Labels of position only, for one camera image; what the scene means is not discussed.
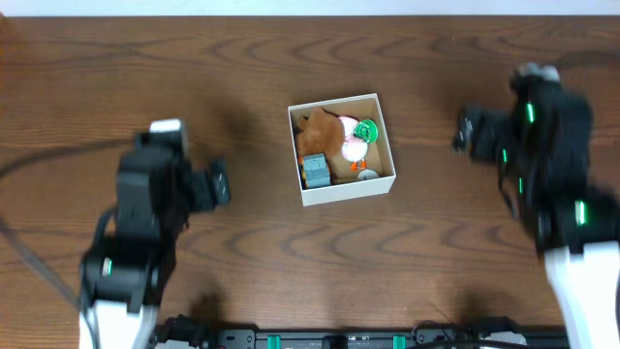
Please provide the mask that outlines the pink duck toy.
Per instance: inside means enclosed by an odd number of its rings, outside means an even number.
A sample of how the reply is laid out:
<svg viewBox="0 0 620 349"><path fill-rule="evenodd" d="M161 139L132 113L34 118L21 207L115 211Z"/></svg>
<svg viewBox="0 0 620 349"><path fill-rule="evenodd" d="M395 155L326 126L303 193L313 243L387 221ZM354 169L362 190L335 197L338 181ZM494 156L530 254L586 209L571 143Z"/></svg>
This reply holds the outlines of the pink duck toy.
<svg viewBox="0 0 620 349"><path fill-rule="evenodd" d="M341 154L351 164L351 170L366 170L365 157L368 152L368 141L364 134L364 124L356 118L341 115L338 120L343 126L344 141L341 146Z"/></svg>

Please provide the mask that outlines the green spinning top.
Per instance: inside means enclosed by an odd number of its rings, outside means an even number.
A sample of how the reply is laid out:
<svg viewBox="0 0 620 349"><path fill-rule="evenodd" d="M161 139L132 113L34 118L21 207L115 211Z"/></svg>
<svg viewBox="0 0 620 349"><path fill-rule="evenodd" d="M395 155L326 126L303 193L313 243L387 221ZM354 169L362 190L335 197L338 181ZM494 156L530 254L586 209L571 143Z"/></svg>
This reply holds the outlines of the green spinning top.
<svg viewBox="0 0 620 349"><path fill-rule="evenodd" d="M372 119L364 119L356 125L354 135L366 143L374 143L379 138L379 129Z"/></svg>

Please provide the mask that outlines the white pig rattle drum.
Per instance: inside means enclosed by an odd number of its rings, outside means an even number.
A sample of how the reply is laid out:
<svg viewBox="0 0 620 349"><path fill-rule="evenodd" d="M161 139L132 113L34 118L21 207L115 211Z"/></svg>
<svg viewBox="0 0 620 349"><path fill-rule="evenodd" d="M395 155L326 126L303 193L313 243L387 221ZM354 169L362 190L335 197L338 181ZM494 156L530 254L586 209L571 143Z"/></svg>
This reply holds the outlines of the white pig rattle drum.
<svg viewBox="0 0 620 349"><path fill-rule="evenodd" d="M372 179L377 179L379 177L380 175L377 172L370 170L370 169L364 169L357 175L357 179L359 181L372 180Z"/></svg>

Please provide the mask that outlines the grey yellow toy truck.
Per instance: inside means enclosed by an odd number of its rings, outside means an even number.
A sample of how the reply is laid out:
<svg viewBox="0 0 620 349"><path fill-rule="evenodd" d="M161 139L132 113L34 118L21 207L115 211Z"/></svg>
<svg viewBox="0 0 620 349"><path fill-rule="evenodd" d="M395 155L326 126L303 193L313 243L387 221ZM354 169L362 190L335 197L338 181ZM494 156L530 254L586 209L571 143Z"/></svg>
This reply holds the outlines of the grey yellow toy truck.
<svg viewBox="0 0 620 349"><path fill-rule="evenodd" d="M323 153L307 155L301 159L301 178L307 189L331 185L330 168Z"/></svg>

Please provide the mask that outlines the brown plush toy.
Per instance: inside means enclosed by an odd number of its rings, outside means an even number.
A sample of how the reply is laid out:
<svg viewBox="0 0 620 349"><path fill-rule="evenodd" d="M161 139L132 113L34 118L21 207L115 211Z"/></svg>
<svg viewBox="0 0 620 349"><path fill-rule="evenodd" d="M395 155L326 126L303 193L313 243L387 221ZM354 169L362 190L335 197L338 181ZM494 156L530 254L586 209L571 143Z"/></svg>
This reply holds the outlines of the brown plush toy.
<svg viewBox="0 0 620 349"><path fill-rule="evenodd" d="M315 107L309 116L301 118L298 127L300 132L295 136L298 158L322 153L330 159L340 153L345 134L337 116Z"/></svg>

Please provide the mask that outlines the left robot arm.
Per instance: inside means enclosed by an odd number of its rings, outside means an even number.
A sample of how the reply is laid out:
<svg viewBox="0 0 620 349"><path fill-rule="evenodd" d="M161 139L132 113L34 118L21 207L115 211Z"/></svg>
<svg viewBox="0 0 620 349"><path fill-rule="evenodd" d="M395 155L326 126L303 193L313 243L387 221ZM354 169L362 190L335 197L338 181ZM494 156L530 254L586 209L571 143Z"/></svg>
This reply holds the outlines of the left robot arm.
<svg viewBox="0 0 620 349"><path fill-rule="evenodd" d="M231 200L226 167L193 168L180 119L157 120L121 156L115 206L80 263L79 345L146 348L189 217Z"/></svg>

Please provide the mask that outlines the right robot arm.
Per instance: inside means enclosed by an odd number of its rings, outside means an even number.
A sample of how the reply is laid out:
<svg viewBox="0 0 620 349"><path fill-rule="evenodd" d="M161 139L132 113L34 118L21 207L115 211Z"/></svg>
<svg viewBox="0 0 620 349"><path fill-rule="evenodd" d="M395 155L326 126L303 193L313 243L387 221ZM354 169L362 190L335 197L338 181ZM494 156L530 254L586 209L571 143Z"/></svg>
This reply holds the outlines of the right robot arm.
<svg viewBox="0 0 620 349"><path fill-rule="evenodd" d="M572 348L619 345L619 197L590 180L594 114L552 65L525 63L509 111L466 107L452 147L494 166L511 215L532 237Z"/></svg>

